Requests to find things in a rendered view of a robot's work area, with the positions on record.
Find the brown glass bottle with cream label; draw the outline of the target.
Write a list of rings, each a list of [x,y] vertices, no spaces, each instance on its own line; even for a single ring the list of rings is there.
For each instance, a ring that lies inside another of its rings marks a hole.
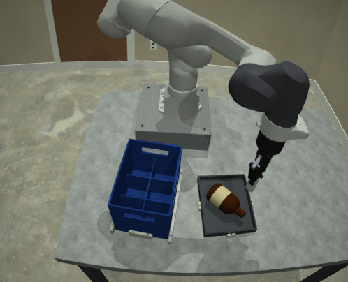
[[[206,198],[225,214],[235,213],[240,218],[246,214],[245,211],[239,208],[240,201],[238,197],[220,183],[212,186],[212,188],[208,191]]]

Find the dark blue divided crate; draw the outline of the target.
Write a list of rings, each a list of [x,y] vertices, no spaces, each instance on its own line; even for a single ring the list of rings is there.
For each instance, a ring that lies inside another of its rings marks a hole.
[[[168,155],[145,152],[142,147]],[[129,139],[108,201],[116,230],[168,239],[181,154],[182,146]]]

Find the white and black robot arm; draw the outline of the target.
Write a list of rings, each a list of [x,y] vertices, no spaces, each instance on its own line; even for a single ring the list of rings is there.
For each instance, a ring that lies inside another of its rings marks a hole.
[[[97,25],[110,38],[125,38],[134,29],[168,50],[169,81],[160,92],[159,112],[171,119],[190,120],[202,109],[198,69],[210,63],[213,49],[238,66],[229,80],[229,93],[238,105],[263,113],[256,126],[267,138],[308,138],[298,115],[310,83],[294,63],[277,63],[271,53],[171,0],[108,0]]]

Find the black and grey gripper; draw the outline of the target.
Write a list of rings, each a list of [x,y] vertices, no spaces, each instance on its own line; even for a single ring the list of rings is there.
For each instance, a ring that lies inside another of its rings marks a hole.
[[[269,161],[274,155],[277,155],[282,151],[285,142],[270,140],[261,132],[261,130],[259,130],[256,139],[256,145],[258,147],[256,159],[255,162],[253,161],[249,164],[249,180],[245,187],[248,191],[251,193],[254,191],[260,178],[263,178],[262,173],[266,171]]]

